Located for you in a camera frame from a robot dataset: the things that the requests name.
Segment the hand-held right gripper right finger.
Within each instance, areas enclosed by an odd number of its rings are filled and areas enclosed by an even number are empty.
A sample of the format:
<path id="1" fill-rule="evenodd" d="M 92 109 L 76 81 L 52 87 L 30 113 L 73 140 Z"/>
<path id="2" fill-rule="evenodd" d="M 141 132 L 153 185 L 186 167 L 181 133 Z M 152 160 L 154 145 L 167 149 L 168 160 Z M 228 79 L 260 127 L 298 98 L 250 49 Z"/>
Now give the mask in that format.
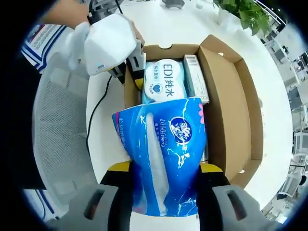
<path id="1" fill-rule="evenodd" d="M 216 165 L 199 166 L 197 206 L 201 231 L 262 230 L 259 203 Z"/>

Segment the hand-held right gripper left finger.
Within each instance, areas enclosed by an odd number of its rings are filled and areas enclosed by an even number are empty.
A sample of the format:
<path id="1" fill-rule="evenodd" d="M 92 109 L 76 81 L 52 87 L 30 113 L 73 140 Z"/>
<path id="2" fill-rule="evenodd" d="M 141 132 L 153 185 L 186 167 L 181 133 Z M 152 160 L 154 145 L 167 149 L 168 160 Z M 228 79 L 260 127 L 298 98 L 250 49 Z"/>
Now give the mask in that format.
<path id="1" fill-rule="evenodd" d="M 128 231 L 131 217 L 130 161 L 108 168 L 100 184 L 89 185 L 51 222 L 53 231 Z"/>

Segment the person's left hand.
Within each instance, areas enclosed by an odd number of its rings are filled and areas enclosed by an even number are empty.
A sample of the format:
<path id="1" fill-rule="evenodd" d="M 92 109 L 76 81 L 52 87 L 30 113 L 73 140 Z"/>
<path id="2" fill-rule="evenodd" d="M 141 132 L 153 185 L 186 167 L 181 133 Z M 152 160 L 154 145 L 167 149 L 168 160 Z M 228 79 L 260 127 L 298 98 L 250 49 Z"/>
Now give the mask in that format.
<path id="1" fill-rule="evenodd" d="M 145 40 L 144 40 L 143 36 L 139 32 L 139 30 L 136 28 L 136 26 L 135 26 L 135 24 L 132 20 L 130 20 L 130 25 L 131 25 L 132 30 L 134 31 L 136 39 L 141 42 L 141 48 L 143 48 L 144 45 L 145 45 Z"/>

